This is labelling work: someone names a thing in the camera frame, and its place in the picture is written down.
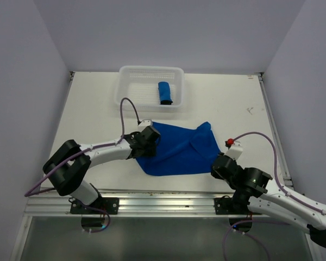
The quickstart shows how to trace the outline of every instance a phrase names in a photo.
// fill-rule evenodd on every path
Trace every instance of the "blue cloth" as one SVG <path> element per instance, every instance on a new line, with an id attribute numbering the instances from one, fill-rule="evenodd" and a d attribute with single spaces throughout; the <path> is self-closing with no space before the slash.
<path id="1" fill-rule="evenodd" d="M 171 104 L 173 102 L 172 99 L 170 98 L 170 86 L 167 82 L 158 83 L 158 92 L 159 92 L 159 100 L 161 101 L 161 104 Z"/>
<path id="2" fill-rule="evenodd" d="M 211 125 L 203 123 L 197 129 L 186 129 L 153 122 L 161 134 L 156 157 L 139 157 L 137 162 L 146 174 L 168 176 L 208 173 L 220 149 Z"/>

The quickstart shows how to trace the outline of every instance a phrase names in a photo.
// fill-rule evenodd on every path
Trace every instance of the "white table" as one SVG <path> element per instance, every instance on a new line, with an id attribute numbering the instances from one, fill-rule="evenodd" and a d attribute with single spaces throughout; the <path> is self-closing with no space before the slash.
<path id="1" fill-rule="evenodd" d="M 54 140 L 51 155 L 68 139 L 77 143 L 106 142 L 121 133 L 119 110 L 114 103 L 118 73 L 76 72 Z M 185 128 L 209 121 L 219 148 L 224 141 L 244 132 L 259 131 L 273 138 L 257 76 L 185 74 L 185 104 L 177 113 L 139 112 L 141 119 Z M 136 130 L 134 112 L 125 114 L 126 133 Z M 262 137 L 241 139 L 244 152 L 238 163 L 273 174 L 273 152 Z M 89 169 L 85 179 L 99 189 L 146 191 L 232 192 L 209 173 L 153 177 L 135 159 L 112 161 Z M 42 187 L 51 187 L 46 181 Z"/>

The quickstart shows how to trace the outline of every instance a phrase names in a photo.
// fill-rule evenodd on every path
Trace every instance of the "clear plastic bin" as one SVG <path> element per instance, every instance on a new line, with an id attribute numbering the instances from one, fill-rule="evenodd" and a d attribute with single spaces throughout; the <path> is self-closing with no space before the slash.
<path id="1" fill-rule="evenodd" d="M 160 105 L 158 83 L 167 82 L 170 86 L 171 105 Z M 120 69 L 115 90 L 115 103 L 119 106 L 121 99 L 132 100 L 139 111 L 174 112 L 184 101 L 184 71 L 176 67 L 124 66 Z M 124 102 L 124 110 L 132 110 Z"/>

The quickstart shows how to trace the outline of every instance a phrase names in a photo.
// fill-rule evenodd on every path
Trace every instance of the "white wall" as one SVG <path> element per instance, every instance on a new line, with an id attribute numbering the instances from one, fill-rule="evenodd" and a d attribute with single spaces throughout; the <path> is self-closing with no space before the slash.
<path id="1" fill-rule="evenodd" d="M 42 175 L 68 89 L 63 63 L 32 0 L 0 0 L 0 261 L 10 257 Z"/>
<path id="2" fill-rule="evenodd" d="M 295 188 L 326 203 L 326 0 L 305 2 L 265 87 Z"/>
<path id="3" fill-rule="evenodd" d="M 254 73 L 268 66 L 304 0 L 35 0 L 70 70 L 123 65 Z"/>

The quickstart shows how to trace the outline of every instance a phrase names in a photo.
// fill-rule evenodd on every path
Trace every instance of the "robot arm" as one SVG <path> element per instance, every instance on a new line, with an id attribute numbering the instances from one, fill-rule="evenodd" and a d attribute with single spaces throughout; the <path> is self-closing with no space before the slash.
<path id="1" fill-rule="evenodd" d="M 229 200 L 225 206 L 239 213 L 261 213 L 294 225 L 310 234 L 312 241 L 326 248 L 326 204 L 287 187 L 284 192 L 284 186 L 278 187 L 269 174 L 259 169 L 243 169 L 236 163 L 242 153 L 240 143 L 235 141 L 228 147 L 228 151 L 214 161 L 211 171 L 213 177 L 224 179 L 235 190 L 231 199 L 224 199 Z"/>
<path id="2" fill-rule="evenodd" d="M 144 128 L 139 125 L 139 129 L 143 130 L 125 135 L 123 139 L 107 142 L 105 145 L 79 145 L 74 140 L 68 140 L 51 156 L 42 169 L 47 174 L 68 157 L 79 153 L 80 155 L 73 162 L 69 161 L 58 168 L 49 180 L 60 196 L 71 195 L 86 206 L 98 208 L 102 197 L 93 185 L 84 181 L 87 170 L 112 160 L 155 156 L 156 140 L 160 138 L 159 132 L 151 125 Z"/>

